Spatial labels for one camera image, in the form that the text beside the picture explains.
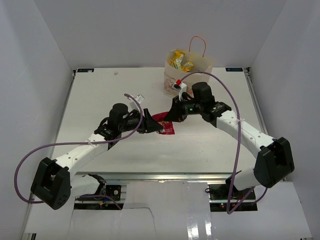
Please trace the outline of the red snack packet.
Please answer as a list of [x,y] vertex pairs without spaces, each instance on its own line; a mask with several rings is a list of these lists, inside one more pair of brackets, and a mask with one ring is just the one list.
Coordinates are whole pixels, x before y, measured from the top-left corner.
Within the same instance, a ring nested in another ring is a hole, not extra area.
[[162,125],[162,129],[160,131],[157,131],[157,133],[160,134],[160,135],[174,135],[175,134],[173,123],[171,121],[165,121],[164,120],[164,118],[165,118],[165,116],[167,114],[168,114],[168,112],[166,111],[166,112],[161,112],[161,113],[154,114],[152,116],[152,118],[157,123]]

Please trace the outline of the yellow snack bar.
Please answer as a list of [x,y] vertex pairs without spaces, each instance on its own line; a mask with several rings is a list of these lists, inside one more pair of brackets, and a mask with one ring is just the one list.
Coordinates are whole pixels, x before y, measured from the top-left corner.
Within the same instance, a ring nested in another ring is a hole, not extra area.
[[184,56],[185,56],[185,53],[182,51],[175,51],[174,52],[174,56],[173,56],[172,60],[176,62],[177,67],[178,67],[177,70],[182,70],[181,63],[182,63]]
[[187,72],[187,73],[190,73],[193,69],[195,65],[191,62],[191,61],[188,61],[186,62],[182,67],[181,67],[181,70],[183,72]]

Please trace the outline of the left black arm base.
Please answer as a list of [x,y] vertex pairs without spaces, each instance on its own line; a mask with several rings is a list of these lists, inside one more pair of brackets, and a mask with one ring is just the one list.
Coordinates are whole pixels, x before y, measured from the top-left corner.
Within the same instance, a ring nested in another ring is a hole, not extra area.
[[77,201],[120,201],[121,191],[121,185],[107,184],[106,180],[97,174],[75,176],[71,181],[71,195]]

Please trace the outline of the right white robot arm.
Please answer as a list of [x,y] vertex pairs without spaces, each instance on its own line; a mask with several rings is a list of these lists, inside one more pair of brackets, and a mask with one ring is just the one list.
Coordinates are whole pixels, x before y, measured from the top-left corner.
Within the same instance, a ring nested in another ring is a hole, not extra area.
[[238,120],[230,106],[215,100],[206,82],[193,84],[192,96],[186,92],[187,86],[181,80],[177,80],[172,88],[178,95],[172,99],[165,121],[180,123],[189,115],[201,115],[205,122],[239,140],[255,157],[253,167],[241,170],[225,181],[225,192],[229,198],[236,200],[243,195],[244,189],[256,186],[269,189],[295,170],[291,145],[287,139],[273,138],[246,121]]

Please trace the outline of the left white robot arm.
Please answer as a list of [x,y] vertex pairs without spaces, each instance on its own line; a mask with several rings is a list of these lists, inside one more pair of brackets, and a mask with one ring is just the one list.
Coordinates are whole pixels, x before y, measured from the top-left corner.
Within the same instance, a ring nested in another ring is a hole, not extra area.
[[55,159],[46,157],[39,163],[31,192],[54,210],[60,209],[71,196],[104,198],[107,187],[101,176],[87,174],[75,178],[76,173],[115,146],[123,133],[148,134],[162,129],[148,109],[129,111],[124,103],[116,103],[84,145]]

